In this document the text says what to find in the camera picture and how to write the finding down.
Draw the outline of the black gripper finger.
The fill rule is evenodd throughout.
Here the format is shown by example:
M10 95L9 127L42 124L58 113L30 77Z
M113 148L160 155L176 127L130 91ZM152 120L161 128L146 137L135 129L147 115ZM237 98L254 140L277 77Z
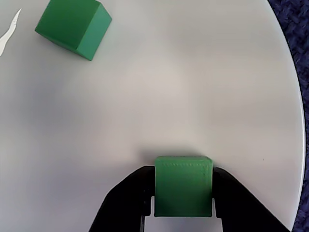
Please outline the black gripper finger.
M91 232L143 232L155 195L155 167L143 166L106 195L90 227Z
M219 167L213 169L212 195L224 232L289 231L233 175Z

